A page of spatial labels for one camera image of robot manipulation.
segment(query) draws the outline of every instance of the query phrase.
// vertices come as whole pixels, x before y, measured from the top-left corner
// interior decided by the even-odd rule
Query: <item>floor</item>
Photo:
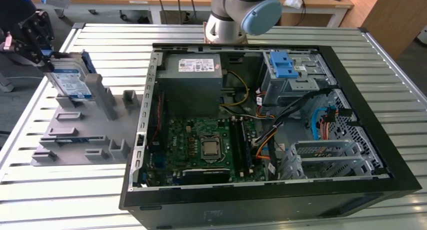
[[[129,22],[136,23],[137,19],[145,17],[148,13],[145,11],[122,11],[126,15]],[[48,10],[50,16],[50,22],[54,31],[53,47],[56,50],[61,48],[61,44],[70,31],[73,23],[102,23],[102,24],[122,24],[125,23],[120,19],[118,11],[97,11],[96,15],[92,15],[84,10],[65,10],[65,18],[58,19],[53,10]],[[198,19],[208,19],[208,12],[197,12]],[[176,15],[172,12],[166,15],[168,19],[176,19]],[[189,19],[188,24],[200,24],[201,20],[194,21]],[[403,54],[400,55],[396,63],[420,88],[427,94],[427,46],[423,46],[416,41],[408,46]],[[4,56],[0,55],[0,73],[10,78],[9,81],[14,85],[13,92],[0,92],[0,131],[12,131],[13,126],[21,116],[26,103],[34,93],[37,85],[40,83],[40,77],[42,74],[34,67],[16,66]],[[0,146],[4,145],[6,135],[0,134]]]

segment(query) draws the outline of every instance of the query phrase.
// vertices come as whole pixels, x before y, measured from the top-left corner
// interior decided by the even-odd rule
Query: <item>cpu socket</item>
[[[200,158],[208,162],[214,163],[221,158],[221,140],[217,136],[200,137],[201,153]]]

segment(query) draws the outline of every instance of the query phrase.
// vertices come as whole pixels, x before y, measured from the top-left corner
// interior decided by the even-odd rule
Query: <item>table leg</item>
[[[152,24],[161,24],[161,7],[160,6],[149,6],[149,12],[150,12],[150,18],[152,18]]]
[[[333,15],[327,23],[328,28],[337,28],[340,26],[348,9],[347,8],[336,8],[335,10],[336,10],[336,12],[333,13]]]

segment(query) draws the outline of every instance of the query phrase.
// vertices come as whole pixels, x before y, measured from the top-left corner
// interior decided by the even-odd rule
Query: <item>metal slatted table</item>
[[[349,217],[246,225],[244,229],[427,228],[427,99],[368,33],[349,28],[277,27],[249,43],[328,45],[424,189]],[[61,51],[90,54],[102,84],[118,94],[144,91],[152,43],[201,43],[200,25],[86,24]],[[53,116],[56,90],[42,79],[0,151],[0,229],[141,229],[118,210],[124,164],[32,167]]]

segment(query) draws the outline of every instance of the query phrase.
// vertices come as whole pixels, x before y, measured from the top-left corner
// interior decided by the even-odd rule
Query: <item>motherboard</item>
[[[265,179],[262,164],[250,159],[252,119],[170,119],[166,136],[166,152],[152,157],[150,173],[161,185],[182,185],[184,179],[200,181],[197,175],[226,178],[230,183]]]

